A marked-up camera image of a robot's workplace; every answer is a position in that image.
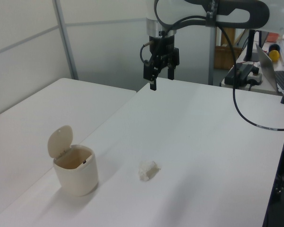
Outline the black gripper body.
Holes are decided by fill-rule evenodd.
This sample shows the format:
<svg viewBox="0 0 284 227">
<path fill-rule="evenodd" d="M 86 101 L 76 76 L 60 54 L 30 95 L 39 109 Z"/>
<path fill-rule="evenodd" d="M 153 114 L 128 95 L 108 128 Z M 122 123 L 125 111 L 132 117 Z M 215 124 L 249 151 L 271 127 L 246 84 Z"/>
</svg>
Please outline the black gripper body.
<svg viewBox="0 0 284 227">
<path fill-rule="evenodd" d="M 150 45 L 151 55 L 154 56 L 151 60 L 152 66 L 155 68 L 176 67 L 176 57 L 174 56 L 175 36 L 164 38 L 156 38 L 149 36 L 149 41 L 153 41 Z"/>
</svg>

